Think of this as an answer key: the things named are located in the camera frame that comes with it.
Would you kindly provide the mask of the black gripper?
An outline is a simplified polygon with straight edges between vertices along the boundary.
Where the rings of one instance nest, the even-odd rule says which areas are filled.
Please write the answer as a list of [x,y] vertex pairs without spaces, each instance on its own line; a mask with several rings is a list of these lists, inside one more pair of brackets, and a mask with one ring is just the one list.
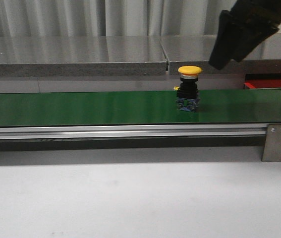
[[230,11],[220,13],[209,65],[221,70],[231,60],[241,62],[259,44],[277,33],[280,24],[281,0],[237,0]]

